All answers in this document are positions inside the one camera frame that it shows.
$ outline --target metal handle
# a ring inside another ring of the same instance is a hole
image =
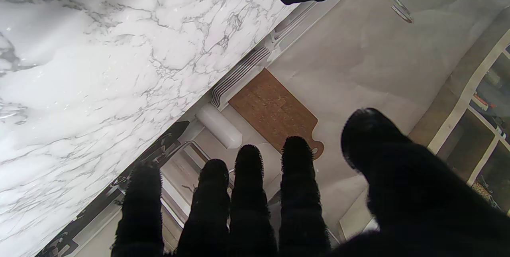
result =
[[[391,8],[399,17],[401,17],[404,21],[408,23],[413,23],[413,15],[411,15],[411,12],[409,9],[400,1],[400,0],[393,0],[397,5],[393,5]]]

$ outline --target marble surface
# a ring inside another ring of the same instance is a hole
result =
[[[33,256],[294,7],[0,0],[0,252]]]

